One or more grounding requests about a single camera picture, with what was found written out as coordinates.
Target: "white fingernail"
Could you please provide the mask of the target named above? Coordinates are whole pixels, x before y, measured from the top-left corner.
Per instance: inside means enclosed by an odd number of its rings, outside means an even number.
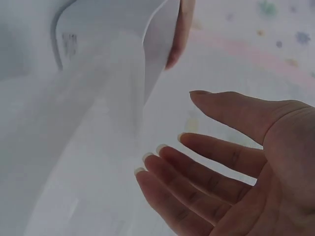
[[[149,156],[152,156],[154,155],[152,152],[148,152],[147,154],[145,154],[143,157],[142,157],[142,161],[145,162],[145,160],[149,157]]]
[[[139,172],[145,171],[144,168],[140,167],[134,170],[134,175],[136,176]]]
[[[157,154],[159,155],[159,152],[162,150],[162,148],[167,147],[166,144],[161,144],[157,147]]]
[[[182,136],[184,135],[185,133],[181,133],[181,134],[179,134],[178,136],[177,136],[177,140],[181,143],[181,138],[182,138]]]

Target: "human hand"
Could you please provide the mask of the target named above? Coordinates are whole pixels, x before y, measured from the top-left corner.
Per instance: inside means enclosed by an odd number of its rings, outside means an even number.
[[[146,156],[135,174],[144,196],[179,236],[315,235],[315,108],[234,92],[191,93],[207,116],[246,134],[263,150],[198,134],[180,142],[240,173],[227,178],[171,148]]]
[[[173,46],[168,56],[168,61],[165,67],[166,70],[172,68],[177,63],[186,47],[192,24],[195,2],[196,0],[181,0]]]

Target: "finger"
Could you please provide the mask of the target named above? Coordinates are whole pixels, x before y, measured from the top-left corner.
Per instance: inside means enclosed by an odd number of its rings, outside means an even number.
[[[195,0],[181,0],[173,46],[166,63],[166,70],[172,68],[177,63],[186,47],[192,25],[194,6]]]
[[[230,205],[212,198],[189,184],[163,159],[149,155],[144,160],[148,171],[155,175],[167,189],[190,210],[216,225],[230,209]]]
[[[201,156],[254,178],[258,178],[262,168],[267,163],[262,150],[244,147],[213,137],[187,133],[182,134],[179,141]]]
[[[177,235],[209,236],[213,225],[180,203],[153,174],[135,174],[147,202]]]
[[[190,96],[205,115],[239,130],[261,145],[277,121],[309,107],[298,101],[265,101],[235,92],[193,91]]]
[[[252,188],[208,169],[172,147],[163,147],[159,155],[198,189],[231,205],[242,200]]]

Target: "palm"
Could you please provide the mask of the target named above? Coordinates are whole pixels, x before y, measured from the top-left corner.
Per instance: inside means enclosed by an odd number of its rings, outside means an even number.
[[[258,150],[184,134],[182,144],[235,171],[255,186],[220,175],[171,147],[146,155],[136,173],[149,204],[180,236],[314,235],[315,109],[234,93],[192,94],[209,117],[264,146]]]

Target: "pink stripe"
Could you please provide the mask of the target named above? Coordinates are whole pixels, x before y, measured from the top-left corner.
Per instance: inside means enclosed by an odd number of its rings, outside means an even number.
[[[208,47],[220,48],[230,55],[243,57],[258,66],[264,67],[266,70],[284,76],[298,86],[314,91],[315,79],[312,76],[299,70],[297,67],[288,65],[287,62],[272,54],[251,47],[245,42],[210,36],[208,33],[200,30],[192,30],[191,37],[206,44]]]

